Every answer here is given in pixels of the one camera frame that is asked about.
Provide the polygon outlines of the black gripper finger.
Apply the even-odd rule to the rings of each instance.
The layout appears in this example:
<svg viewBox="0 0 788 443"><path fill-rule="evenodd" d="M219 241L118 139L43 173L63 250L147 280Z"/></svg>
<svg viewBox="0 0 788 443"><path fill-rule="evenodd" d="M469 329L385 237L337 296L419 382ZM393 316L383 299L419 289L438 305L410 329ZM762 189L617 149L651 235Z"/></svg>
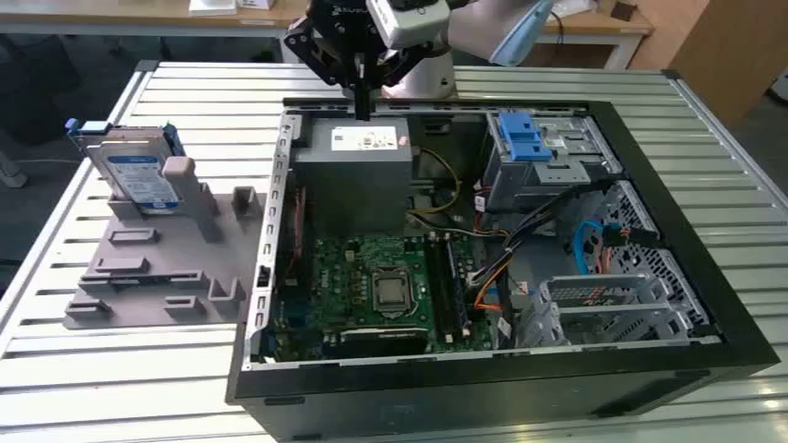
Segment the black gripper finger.
<svg viewBox="0 0 788 443"><path fill-rule="evenodd" d="M355 59L341 60L313 28L309 18L299 18L289 27L283 43L322 81L338 85L353 101L354 118L362 120L362 85Z"/></svg>
<svg viewBox="0 0 788 443"><path fill-rule="evenodd" d="M370 113L375 110L373 95L382 87L394 86L417 64L433 55L435 45L422 43L395 51L393 55L381 60L382 52L363 54L362 64L362 120L367 121Z"/></svg>

